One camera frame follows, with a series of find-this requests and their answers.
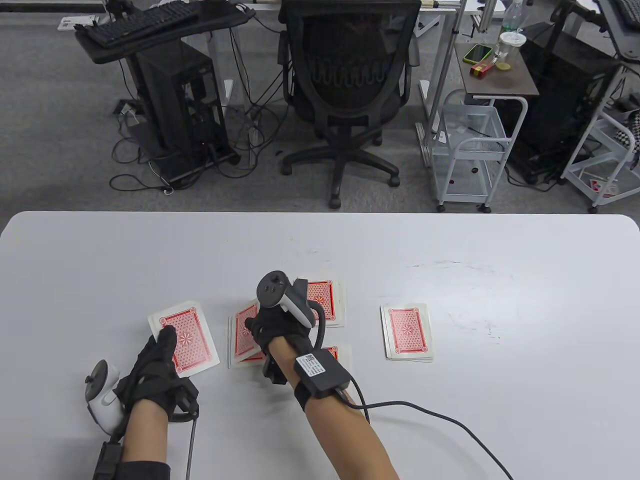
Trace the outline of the person's left hand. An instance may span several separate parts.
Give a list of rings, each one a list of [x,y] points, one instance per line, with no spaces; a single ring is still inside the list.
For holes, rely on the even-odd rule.
[[[114,389],[125,416],[130,416],[138,402],[149,400],[167,414],[170,423],[198,419],[199,390],[190,378],[178,375],[173,361],[177,345],[178,334],[173,326],[150,336],[130,374],[120,379]]]

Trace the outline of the person's right hand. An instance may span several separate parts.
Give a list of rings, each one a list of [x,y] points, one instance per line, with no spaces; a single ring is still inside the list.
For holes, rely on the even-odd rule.
[[[314,350],[309,338],[311,330],[280,306],[262,307],[255,317],[247,318],[244,324],[265,354],[263,376],[275,385],[290,384],[295,389],[300,382],[294,368],[295,360]]]

